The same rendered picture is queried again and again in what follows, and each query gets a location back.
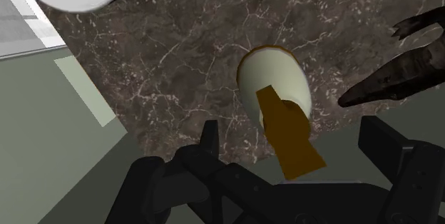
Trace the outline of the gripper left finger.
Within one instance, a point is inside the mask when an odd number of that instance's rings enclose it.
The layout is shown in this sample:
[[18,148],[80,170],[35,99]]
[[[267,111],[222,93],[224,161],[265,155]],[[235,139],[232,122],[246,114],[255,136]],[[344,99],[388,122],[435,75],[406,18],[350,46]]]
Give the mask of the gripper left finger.
[[134,161],[105,224],[166,224],[172,208],[188,207],[204,224],[278,224],[272,185],[219,158],[218,122],[206,121],[197,144],[165,162]]

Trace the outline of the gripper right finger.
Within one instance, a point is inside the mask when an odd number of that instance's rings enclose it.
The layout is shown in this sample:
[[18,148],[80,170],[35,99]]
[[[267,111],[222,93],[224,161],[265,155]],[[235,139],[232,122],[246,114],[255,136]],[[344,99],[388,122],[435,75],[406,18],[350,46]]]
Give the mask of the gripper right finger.
[[378,224],[445,224],[445,148],[409,140],[376,116],[364,116],[359,149],[392,183]]

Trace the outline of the dark brown horned figure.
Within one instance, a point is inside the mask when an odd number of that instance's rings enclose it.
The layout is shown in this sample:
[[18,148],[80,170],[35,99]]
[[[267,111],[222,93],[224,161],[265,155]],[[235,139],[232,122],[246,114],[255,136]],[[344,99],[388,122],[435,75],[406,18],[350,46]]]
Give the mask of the dark brown horned figure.
[[381,100],[398,101],[445,82],[445,6],[409,17],[393,27],[400,40],[432,24],[443,32],[431,43],[394,57],[343,93],[342,108]]

